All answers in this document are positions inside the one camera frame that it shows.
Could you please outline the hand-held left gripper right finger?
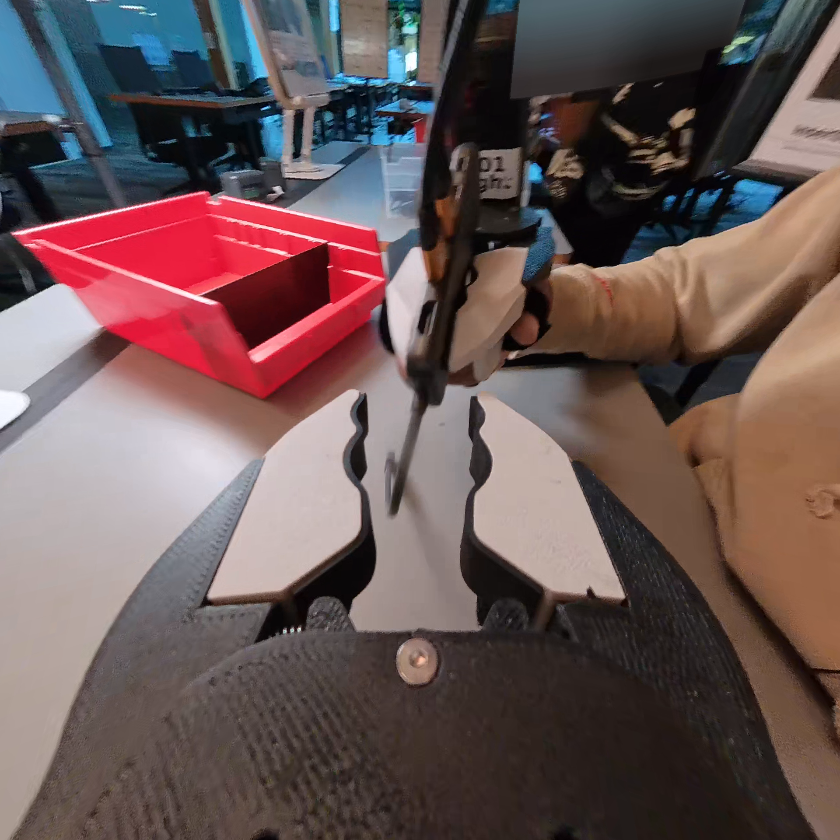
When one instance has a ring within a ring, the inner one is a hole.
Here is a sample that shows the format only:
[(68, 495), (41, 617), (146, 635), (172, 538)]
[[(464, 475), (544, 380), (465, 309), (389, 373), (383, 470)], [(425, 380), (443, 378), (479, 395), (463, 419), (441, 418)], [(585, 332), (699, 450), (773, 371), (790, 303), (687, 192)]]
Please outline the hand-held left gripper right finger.
[(460, 570), (482, 623), (499, 600), (524, 606), (535, 629), (582, 602), (627, 595), (572, 459), (498, 397), (470, 399), (469, 474)]

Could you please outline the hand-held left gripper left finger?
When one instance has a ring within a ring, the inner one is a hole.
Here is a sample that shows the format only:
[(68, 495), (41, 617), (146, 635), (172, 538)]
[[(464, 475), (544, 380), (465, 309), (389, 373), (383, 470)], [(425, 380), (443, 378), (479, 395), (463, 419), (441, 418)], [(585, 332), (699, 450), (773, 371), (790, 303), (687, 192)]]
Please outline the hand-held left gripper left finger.
[(376, 547), (362, 480), (366, 394), (351, 389), (287, 431), (259, 462), (206, 599), (279, 604), (303, 616), (326, 596), (350, 609), (371, 582)]

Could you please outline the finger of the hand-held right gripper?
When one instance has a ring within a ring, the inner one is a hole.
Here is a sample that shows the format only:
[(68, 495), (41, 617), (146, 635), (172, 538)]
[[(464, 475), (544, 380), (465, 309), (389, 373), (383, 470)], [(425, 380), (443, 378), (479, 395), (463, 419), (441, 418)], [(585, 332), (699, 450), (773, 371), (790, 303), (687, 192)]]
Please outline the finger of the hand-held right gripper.
[(464, 373), (469, 382), (479, 384), (500, 367), (503, 340), (524, 310), (522, 279), (528, 254), (524, 247), (505, 247), (475, 257), (477, 277), (455, 319), (452, 373)]
[(382, 337), (385, 348), (404, 361), (421, 333), (421, 319), (429, 284), (424, 252), (411, 248), (386, 285), (382, 304)]

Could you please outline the red storage bin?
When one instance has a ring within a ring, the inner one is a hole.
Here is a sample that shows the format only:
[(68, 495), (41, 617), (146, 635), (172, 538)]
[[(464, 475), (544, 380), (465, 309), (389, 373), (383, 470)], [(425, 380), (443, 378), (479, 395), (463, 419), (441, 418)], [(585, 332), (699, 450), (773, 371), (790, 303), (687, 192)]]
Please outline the red storage bin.
[[(106, 330), (258, 398), (364, 326), (384, 298), (370, 227), (198, 192), (14, 233)], [(202, 293), (307, 247), (329, 247), (331, 302), (249, 350)]]

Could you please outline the clear plastic container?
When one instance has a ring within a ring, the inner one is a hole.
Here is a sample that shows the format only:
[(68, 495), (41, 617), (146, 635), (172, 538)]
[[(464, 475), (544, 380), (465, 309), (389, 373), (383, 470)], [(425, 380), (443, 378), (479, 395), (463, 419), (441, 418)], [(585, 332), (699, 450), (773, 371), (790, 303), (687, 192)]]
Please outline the clear plastic container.
[(381, 164), (385, 215), (415, 217), (426, 156), (425, 143), (392, 143), (376, 147)]

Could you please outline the black bin divider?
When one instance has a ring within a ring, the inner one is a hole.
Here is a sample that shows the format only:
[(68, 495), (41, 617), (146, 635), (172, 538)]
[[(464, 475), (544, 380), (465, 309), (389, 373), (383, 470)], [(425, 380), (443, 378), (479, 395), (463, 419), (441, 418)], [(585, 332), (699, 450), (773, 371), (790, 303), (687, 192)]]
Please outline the black bin divider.
[(254, 350), (331, 302), (329, 247), (312, 245), (202, 293), (220, 303)]

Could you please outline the white document stand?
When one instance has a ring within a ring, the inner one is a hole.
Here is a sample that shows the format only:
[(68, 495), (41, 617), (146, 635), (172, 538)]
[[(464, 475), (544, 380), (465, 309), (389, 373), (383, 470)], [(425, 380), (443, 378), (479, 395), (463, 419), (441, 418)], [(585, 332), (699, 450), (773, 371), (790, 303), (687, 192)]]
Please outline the white document stand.
[(330, 104), (330, 90), (325, 96), (288, 98), (279, 72), (272, 65), (259, 2), (262, 1), (244, 1), (243, 6), (254, 32), (259, 54), (267, 70), (270, 88), (281, 110), (283, 146), (280, 165), (282, 173), (285, 178), (292, 180), (325, 181), (343, 168), (342, 164), (318, 164), (312, 160), (314, 119), (318, 110)]

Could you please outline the small grey device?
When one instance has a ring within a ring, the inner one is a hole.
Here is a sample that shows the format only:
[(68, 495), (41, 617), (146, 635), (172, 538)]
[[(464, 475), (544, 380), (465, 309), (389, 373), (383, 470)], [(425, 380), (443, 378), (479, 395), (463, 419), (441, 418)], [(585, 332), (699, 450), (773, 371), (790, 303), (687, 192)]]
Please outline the small grey device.
[(273, 159), (261, 159), (257, 169), (224, 172), (219, 183), (223, 194), (241, 200), (271, 203), (286, 193), (280, 162)]

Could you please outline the printed instruction sheet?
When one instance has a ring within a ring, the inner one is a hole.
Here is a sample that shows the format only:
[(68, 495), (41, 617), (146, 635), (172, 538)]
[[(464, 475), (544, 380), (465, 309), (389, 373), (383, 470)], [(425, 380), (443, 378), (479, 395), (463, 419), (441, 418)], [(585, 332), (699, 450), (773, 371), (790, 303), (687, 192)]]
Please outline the printed instruction sheet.
[(306, 2), (262, 1), (259, 9), (272, 65), (288, 98), (325, 96), (329, 86)]

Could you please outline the wooden background desk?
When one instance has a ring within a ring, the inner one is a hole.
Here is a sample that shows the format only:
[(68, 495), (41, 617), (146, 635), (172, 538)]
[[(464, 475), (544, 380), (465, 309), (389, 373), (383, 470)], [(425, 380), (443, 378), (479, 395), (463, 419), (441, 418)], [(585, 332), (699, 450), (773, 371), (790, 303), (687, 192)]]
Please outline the wooden background desk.
[(271, 96), (122, 92), (108, 98), (129, 109), (146, 160), (186, 173), (186, 181), (167, 195), (218, 192), (219, 165), (258, 169), (265, 154), (261, 122), (280, 115)]

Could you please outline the white framed sign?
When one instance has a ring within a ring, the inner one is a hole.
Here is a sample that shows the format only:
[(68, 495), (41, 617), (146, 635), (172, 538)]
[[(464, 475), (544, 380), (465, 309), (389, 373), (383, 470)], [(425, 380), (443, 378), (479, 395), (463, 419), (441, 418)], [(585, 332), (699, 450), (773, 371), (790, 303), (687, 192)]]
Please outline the white framed sign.
[(824, 172), (839, 163), (839, 13), (751, 152), (749, 163), (777, 172)]

